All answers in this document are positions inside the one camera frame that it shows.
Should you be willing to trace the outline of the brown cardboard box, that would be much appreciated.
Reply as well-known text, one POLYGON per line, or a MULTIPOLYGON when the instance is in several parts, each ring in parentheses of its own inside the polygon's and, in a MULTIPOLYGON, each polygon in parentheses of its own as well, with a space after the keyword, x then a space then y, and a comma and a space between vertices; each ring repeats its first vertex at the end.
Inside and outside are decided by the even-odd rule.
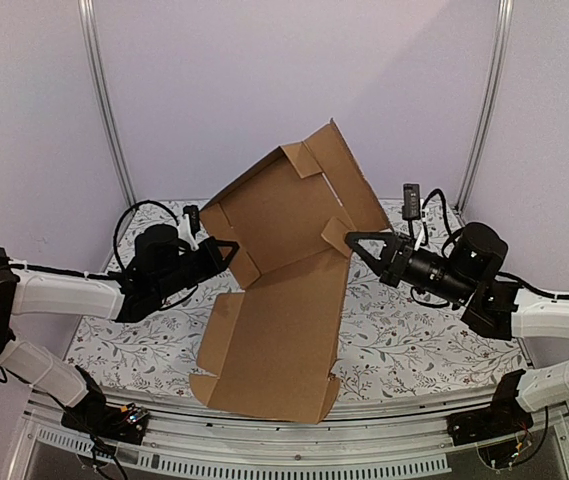
POLYGON ((190 376, 208 408, 317 424, 334 405, 351 232, 388 217, 338 126, 279 146, 201 210, 206 232, 234 241, 236 293, 215 299, 190 376))

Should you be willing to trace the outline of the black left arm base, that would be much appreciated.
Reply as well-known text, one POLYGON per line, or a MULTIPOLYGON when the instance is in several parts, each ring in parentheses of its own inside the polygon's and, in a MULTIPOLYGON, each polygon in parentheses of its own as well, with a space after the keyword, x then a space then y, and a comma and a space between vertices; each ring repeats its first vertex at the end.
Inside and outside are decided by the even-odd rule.
POLYGON ((150 420, 148 409, 129 403, 109 406, 99 385, 87 371, 76 366, 86 381, 88 393, 74 407, 65 407, 61 425, 78 432, 140 445, 150 420))

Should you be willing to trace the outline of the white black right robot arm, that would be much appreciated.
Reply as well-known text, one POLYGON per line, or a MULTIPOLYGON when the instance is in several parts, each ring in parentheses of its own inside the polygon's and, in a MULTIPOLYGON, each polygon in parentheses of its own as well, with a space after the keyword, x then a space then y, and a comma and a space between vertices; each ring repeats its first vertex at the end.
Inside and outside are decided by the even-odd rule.
MULTIPOLYGON (((452 309, 477 335, 498 340, 526 337, 569 339, 569 293, 547 292, 502 271, 508 246, 489 226, 472 222, 455 231, 441 253, 391 232, 351 232, 345 243, 375 273, 396 287, 409 284, 452 309)), ((526 416, 569 400, 569 360, 502 377, 481 427, 501 436, 526 416)))

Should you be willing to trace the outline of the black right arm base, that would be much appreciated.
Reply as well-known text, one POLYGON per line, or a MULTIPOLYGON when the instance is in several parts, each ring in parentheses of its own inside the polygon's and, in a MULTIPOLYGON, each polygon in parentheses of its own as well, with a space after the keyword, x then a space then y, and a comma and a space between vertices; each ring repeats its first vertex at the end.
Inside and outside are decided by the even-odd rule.
MULTIPOLYGON (((523 432, 533 426, 530 412, 516 401, 523 369, 502 377, 488 406, 451 414, 446 418, 447 433, 455 446, 467 445, 523 432)), ((505 447, 482 447, 480 459, 492 469, 511 467, 520 456, 522 442, 514 440, 505 447)))

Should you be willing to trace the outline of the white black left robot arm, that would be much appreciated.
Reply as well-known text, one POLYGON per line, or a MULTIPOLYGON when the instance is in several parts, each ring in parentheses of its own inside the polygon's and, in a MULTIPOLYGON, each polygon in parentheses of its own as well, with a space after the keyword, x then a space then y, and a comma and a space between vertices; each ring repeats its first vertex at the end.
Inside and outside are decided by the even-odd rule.
POLYGON ((134 241, 134 256, 117 272, 91 274, 13 262, 0 247, 0 367, 55 397, 92 434, 112 426, 99 389, 47 349, 20 339, 14 316, 62 314, 132 324, 167 309, 167 299, 192 294, 223 273, 238 253, 235 241, 197 241, 190 227, 153 225, 134 241))

